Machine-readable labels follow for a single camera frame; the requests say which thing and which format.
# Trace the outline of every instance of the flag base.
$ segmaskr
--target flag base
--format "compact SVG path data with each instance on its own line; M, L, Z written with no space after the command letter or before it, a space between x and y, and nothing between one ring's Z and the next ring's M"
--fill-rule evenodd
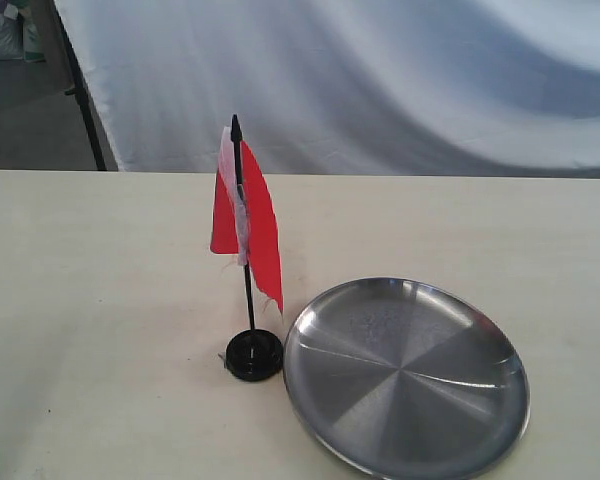
M240 332L227 345L225 365L247 382L259 382L282 369L282 343L267 330Z

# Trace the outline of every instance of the red flag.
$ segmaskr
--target red flag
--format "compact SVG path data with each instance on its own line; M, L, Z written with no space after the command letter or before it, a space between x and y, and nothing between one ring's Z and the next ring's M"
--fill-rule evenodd
M243 202L238 194L229 127L222 133L213 206L213 253L238 254L238 263L249 260L256 286L278 304L282 313L282 273L278 249L278 224L267 183L256 157L241 142Z

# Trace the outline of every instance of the gray floor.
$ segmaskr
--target gray floor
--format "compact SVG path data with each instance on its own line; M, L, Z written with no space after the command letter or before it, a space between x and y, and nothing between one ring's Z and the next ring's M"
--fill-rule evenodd
M107 168L116 170L95 117ZM45 63L0 61L0 169L96 169L75 98L54 87Z

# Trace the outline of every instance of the table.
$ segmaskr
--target table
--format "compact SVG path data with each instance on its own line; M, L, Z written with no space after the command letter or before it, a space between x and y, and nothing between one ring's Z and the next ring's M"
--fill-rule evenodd
M600 478L600 181L271 176L284 337L363 276L451 291L518 349L531 423L488 479ZM364 478L294 417L282 376L218 353L242 272L209 253L210 175L0 172L0 479Z

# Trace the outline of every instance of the round tray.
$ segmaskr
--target round tray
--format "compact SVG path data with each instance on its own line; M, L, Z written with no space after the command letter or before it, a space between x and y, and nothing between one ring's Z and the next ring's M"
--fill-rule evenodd
M504 334L410 280L356 280L313 300L287 336L284 378L311 434L386 479L473 478L529 419L527 378Z

